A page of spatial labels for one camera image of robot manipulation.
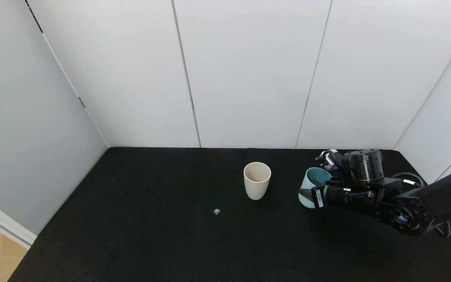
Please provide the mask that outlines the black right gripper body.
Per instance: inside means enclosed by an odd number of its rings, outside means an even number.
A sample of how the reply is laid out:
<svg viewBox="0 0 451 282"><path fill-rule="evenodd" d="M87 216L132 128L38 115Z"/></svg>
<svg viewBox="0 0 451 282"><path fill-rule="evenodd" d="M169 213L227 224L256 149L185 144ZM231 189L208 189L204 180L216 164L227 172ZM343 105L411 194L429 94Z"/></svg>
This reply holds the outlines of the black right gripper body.
<svg viewBox="0 0 451 282"><path fill-rule="evenodd" d="M315 208L322 209L328 206L347 207L347 194L349 188L324 185L312 187L311 194Z"/></svg>

